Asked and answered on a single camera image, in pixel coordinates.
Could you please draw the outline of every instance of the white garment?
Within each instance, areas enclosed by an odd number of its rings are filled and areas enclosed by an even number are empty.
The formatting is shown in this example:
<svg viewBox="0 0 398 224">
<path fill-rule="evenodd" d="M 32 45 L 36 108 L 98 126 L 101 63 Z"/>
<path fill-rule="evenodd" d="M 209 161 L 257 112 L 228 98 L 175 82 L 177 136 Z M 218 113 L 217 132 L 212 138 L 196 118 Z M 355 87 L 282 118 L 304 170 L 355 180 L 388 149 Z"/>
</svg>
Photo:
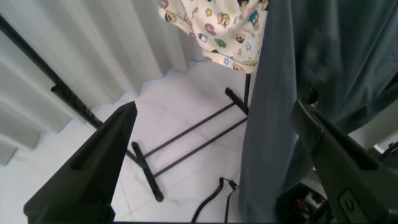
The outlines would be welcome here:
<svg viewBox="0 0 398 224">
<path fill-rule="evenodd" d="M 159 0 L 159 13 L 196 38 L 213 62 L 251 73 L 264 33 L 268 0 Z"/>
</svg>

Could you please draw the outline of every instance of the white tile floor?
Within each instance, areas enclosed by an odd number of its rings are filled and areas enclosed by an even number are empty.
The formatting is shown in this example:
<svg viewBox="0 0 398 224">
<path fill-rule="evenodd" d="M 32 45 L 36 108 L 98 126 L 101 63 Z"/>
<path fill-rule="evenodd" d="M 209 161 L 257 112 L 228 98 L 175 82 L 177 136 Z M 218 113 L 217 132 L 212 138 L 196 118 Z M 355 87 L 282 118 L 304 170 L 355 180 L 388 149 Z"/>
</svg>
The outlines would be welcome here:
<svg viewBox="0 0 398 224">
<path fill-rule="evenodd" d="M 131 141 L 148 152 L 191 125 L 230 103 L 225 87 L 243 95 L 244 75 L 221 65 L 193 62 L 187 73 L 171 72 L 162 80 L 146 83 L 139 98 L 129 93 L 114 105 L 95 109 L 105 120 L 118 106 L 136 101 L 138 115 Z M 244 114 L 233 107 L 160 152 L 150 156 L 154 172 L 233 125 Z M 239 180 L 245 124 L 189 157 L 158 179 L 165 200 L 153 197 L 140 168 L 125 158 L 112 206 L 116 220 L 189 222 L 200 202 L 218 186 L 220 176 Z M 72 120 L 58 134 L 46 134 L 32 151 L 19 150 L 0 168 L 0 223 L 26 223 L 25 202 L 88 139 L 94 129 Z M 199 222 L 222 222 L 229 187 L 202 211 Z M 236 207 L 229 220 L 238 221 Z"/>
</svg>

